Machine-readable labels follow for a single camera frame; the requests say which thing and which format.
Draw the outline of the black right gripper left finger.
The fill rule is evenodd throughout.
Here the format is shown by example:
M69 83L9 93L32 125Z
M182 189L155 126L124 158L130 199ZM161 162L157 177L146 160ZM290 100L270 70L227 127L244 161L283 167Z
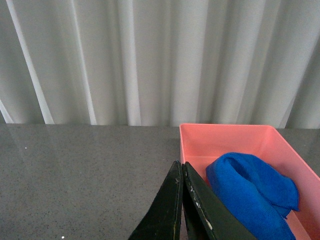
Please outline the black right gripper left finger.
M131 233L129 239L180 239L183 188L182 164L179 161L174 161L150 208Z

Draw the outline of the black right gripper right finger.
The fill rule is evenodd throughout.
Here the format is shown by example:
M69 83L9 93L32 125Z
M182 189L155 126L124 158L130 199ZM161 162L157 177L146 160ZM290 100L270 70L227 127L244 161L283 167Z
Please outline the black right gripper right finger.
M225 207L193 166L183 171L183 211L190 240L255 240L256 237Z

